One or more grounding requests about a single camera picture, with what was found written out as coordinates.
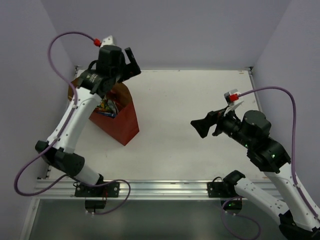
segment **white arm segment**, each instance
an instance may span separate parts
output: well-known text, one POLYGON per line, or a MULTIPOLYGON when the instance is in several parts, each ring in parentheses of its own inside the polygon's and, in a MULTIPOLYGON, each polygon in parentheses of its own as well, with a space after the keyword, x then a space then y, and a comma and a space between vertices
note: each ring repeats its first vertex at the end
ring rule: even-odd
MULTIPOLYGON (((72 154, 75 151, 78 138, 85 127, 91 113, 101 102, 101 97, 97 94, 91 94, 90 90, 80 87, 76 88, 78 95, 78 102, 76 104, 76 109, 68 122, 67 126, 63 130, 60 140, 57 141, 53 147, 55 149, 63 148, 63 152, 72 154)), ((54 141, 57 133, 65 123, 70 111, 74 105, 74 98, 69 104, 68 109, 64 113, 59 125, 56 127, 54 132, 47 138, 49 145, 54 141)), ((81 182, 95 185, 99 179, 99 174, 92 170, 86 163, 84 164, 82 170, 75 176, 75 178, 81 182)))
POLYGON ((253 202, 280 225, 279 214, 285 214, 289 208, 287 204, 265 192, 247 178, 241 178, 234 186, 235 192, 253 202))
MULTIPOLYGON (((264 174, 273 182, 284 201, 290 208, 293 220, 296 225, 304 230, 312 231, 313 228, 319 228, 320 223, 315 219, 312 212, 308 209, 302 200, 297 188, 294 186, 294 181, 291 174, 291 164, 286 163, 280 168, 280 173, 264 172, 264 174)), ((300 189, 304 193, 306 199, 311 204, 313 209, 320 214, 319 207, 312 200, 305 187, 297 177, 300 189)))

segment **gray floor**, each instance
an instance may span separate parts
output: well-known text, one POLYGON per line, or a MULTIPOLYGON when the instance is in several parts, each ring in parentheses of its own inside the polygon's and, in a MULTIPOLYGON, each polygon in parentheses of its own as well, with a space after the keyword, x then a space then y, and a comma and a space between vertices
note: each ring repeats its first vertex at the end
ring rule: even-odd
MULTIPOLYGON (((111 208, 117 201, 107 203, 111 208)), ((213 201, 129 201, 109 215, 85 215, 83 200, 41 200, 30 240, 231 240, 224 228, 219 203, 213 201)), ((278 226, 248 201, 242 214, 262 226, 260 240, 285 240, 278 226)), ((257 227, 228 216, 229 225, 243 237, 257 227)))

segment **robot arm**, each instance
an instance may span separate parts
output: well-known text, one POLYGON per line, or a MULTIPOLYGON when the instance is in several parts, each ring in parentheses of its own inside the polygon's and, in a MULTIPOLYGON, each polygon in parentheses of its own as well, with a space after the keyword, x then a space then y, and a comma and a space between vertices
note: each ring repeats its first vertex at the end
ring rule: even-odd
MULTIPOLYGON (((225 133, 247 148, 250 161, 273 182, 285 203, 281 202, 280 206, 274 197, 254 186, 242 173, 242 177, 233 181, 232 186, 238 195, 247 198, 268 213, 279 224, 282 234, 287 239, 319 240, 319 219, 314 217, 294 185, 291 159, 286 150, 279 142, 269 137, 271 123, 262 112, 256 110, 247 111, 241 121, 236 116, 235 108, 239 105, 237 101, 242 101, 236 95, 238 94, 234 90, 225 94, 228 107, 211 111, 204 119, 192 121, 191 125, 202 138, 208 135, 211 126, 216 125, 213 136, 225 133)), ((307 201, 320 214, 319 207, 299 179, 298 183, 307 201)))
POLYGON ((78 78, 77 102, 75 103, 75 96, 73 96, 68 109, 53 133, 46 141, 38 141, 35 146, 38 153, 41 153, 56 141, 42 156, 43 159, 68 176, 89 185, 100 184, 104 178, 86 165, 85 159, 75 154, 74 151, 91 113, 107 92, 112 89, 115 83, 121 83, 141 73, 131 49, 126 48, 125 52, 130 60, 129 64, 126 64, 122 49, 115 45, 112 36, 103 39, 98 60, 93 61, 78 78), (94 64, 96 64, 96 69, 91 69, 94 64), (57 139, 57 134, 71 111, 73 114, 57 139))

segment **white table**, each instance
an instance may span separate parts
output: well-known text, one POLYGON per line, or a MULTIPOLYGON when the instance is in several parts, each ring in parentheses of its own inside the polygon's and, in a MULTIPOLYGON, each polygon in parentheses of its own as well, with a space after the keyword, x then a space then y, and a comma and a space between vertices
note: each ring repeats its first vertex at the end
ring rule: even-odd
MULTIPOLYGON (((140 132, 122 146, 88 121, 75 150, 105 179, 212 180, 233 170, 263 179, 244 147, 225 134, 211 136, 214 127, 202 139, 190 125, 224 108, 224 93, 251 90, 247 71, 146 70, 124 83, 133 97, 140 132)), ((258 109, 254 94, 244 100, 236 110, 240 119, 258 109)), ((52 169, 49 178, 61 175, 52 169)))

